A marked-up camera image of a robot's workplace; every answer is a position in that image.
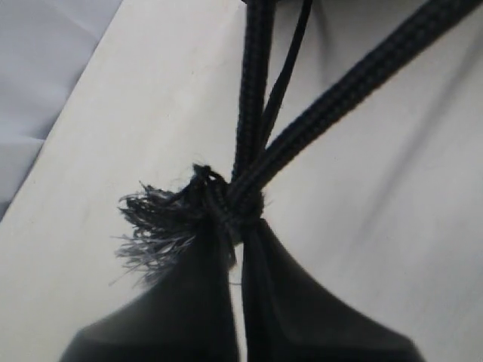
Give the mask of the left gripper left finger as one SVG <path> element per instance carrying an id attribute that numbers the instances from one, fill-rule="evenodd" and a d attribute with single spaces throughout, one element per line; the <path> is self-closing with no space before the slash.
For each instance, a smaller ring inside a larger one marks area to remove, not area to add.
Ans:
<path id="1" fill-rule="evenodd" d="M 202 226 L 168 274 L 144 294 L 80 330 L 63 361 L 237 361 L 223 248 Z"/>

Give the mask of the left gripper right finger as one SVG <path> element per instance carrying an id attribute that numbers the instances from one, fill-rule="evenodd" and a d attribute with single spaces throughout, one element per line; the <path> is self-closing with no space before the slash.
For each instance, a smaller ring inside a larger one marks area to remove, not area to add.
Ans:
<path id="1" fill-rule="evenodd" d="M 416 345 L 322 287 L 264 219 L 244 242 L 249 361 L 422 361 Z"/>

